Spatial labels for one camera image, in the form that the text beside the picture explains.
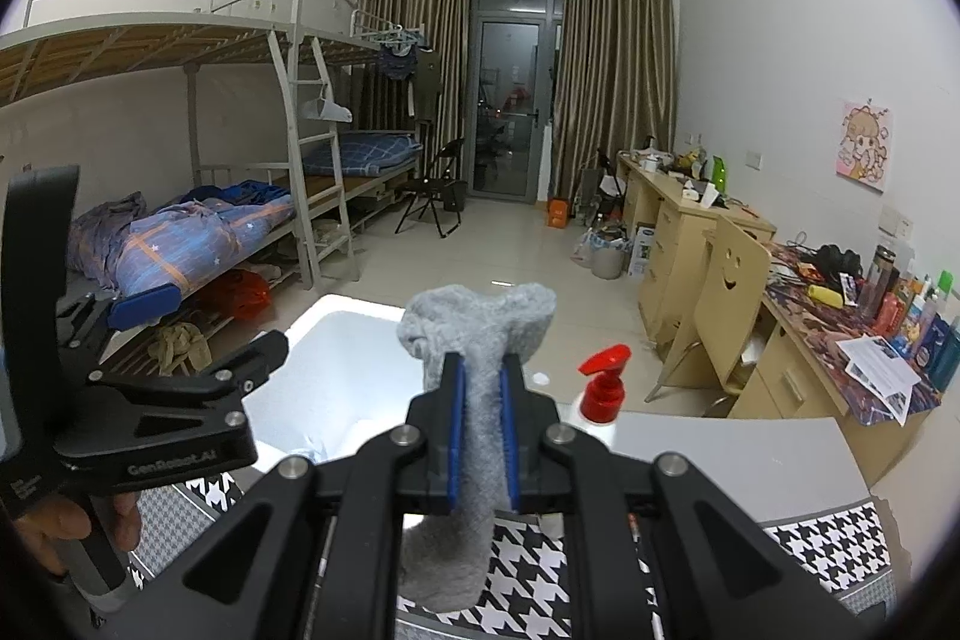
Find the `upper bunk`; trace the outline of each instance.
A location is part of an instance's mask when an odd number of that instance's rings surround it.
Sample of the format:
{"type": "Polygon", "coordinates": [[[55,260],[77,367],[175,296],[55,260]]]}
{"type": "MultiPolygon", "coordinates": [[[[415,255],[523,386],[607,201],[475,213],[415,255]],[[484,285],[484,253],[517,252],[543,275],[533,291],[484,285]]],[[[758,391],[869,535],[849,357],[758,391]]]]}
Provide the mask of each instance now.
{"type": "Polygon", "coordinates": [[[379,42],[368,38],[309,28],[296,19],[263,20],[220,11],[232,9],[234,1],[214,7],[209,0],[206,12],[117,12],[30,25],[35,1],[42,0],[27,0],[24,28],[0,36],[0,107],[114,74],[188,64],[268,64],[271,31],[277,33],[284,56],[291,37],[301,39],[299,60],[304,65],[314,63],[314,37],[329,67],[371,63],[380,49],[379,42]]]}

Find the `red pump dispenser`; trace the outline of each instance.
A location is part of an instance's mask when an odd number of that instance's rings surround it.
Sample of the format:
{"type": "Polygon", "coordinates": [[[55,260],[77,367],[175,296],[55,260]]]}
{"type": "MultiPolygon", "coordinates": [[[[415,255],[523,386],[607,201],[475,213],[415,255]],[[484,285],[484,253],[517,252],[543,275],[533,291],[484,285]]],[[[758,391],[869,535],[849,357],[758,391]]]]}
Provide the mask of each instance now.
{"type": "Polygon", "coordinates": [[[580,403],[580,415],[590,423],[610,423],[620,412],[627,395],[620,373],[630,360],[630,355],[630,348],[626,345],[613,345],[590,356],[580,365],[579,372],[582,375],[595,375],[587,383],[584,401],[580,403]]]}

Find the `green bottle cap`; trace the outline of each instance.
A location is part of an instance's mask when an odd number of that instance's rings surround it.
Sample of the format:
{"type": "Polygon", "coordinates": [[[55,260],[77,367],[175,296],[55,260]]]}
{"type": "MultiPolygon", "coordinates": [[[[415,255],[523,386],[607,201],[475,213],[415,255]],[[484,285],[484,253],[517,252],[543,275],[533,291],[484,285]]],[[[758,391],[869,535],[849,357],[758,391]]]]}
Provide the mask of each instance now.
{"type": "Polygon", "coordinates": [[[940,280],[937,283],[938,289],[944,293],[949,293],[953,289],[953,275],[947,269],[940,273],[940,280]]]}

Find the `gray sock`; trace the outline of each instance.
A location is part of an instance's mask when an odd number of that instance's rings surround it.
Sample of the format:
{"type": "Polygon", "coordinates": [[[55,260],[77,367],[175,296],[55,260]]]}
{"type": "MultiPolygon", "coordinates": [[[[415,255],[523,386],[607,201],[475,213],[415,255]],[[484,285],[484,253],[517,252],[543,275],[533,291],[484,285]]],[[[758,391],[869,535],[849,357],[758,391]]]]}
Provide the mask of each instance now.
{"type": "Polygon", "coordinates": [[[463,286],[419,293],[397,326],[400,343],[424,362],[424,390],[440,386],[443,357],[460,353],[467,370],[464,448],[457,509],[405,531],[400,594],[444,613],[476,605],[493,542],[493,511],[510,509],[500,426],[503,357],[528,362],[557,308],[552,290],[536,284],[483,296],[463,286]]]}

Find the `bed frame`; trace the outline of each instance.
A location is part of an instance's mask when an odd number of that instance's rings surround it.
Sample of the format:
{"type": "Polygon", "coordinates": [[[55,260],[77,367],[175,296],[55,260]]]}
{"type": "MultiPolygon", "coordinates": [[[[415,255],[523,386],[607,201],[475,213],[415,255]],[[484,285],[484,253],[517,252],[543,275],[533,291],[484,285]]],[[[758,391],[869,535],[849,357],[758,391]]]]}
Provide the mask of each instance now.
{"type": "Polygon", "coordinates": [[[382,175],[349,178],[344,183],[336,122],[325,132],[301,138],[298,128],[299,89],[320,86],[324,98],[333,98],[329,69],[356,66],[376,60],[381,44],[405,43],[413,34],[396,23],[362,13],[352,17],[352,33],[343,36],[309,28],[302,23],[304,0],[293,0],[290,20],[258,20],[232,15],[239,1],[219,7],[204,0],[205,10],[194,12],[130,12],[55,20],[30,25],[35,3],[27,0],[24,28],[0,36],[0,107],[31,95],[75,82],[113,76],[149,68],[181,67],[186,75],[186,111],[190,163],[194,186],[216,184],[218,175],[234,180],[234,172],[265,172],[286,180],[293,197],[294,215],[277,227],[261,247],[293,233],[298,240],[299,273],[304,287],[320,285],[320,262],[334,250],[346,246],[347,256],[358,277],[353,256],[347,201],[383,185],[397,175],[411,172],[415,161],[393,167],[382,175]],[[376,23],[358,25],[358,20],[376,23]],[[200,160],[197,118],[197,73],[207,64],[271,64],[283,98],[287,136],[285,161],[205,163],[200,160]],[[319,79],[301,79],[299,67],[315,66],[319,79]],[[333,181],[316,191],[307,188],[301,148],[330,141],[333,152],[333,181]],[[311,220],[331,210],[339,212],[339,237],[318,248],[311,220]]]}

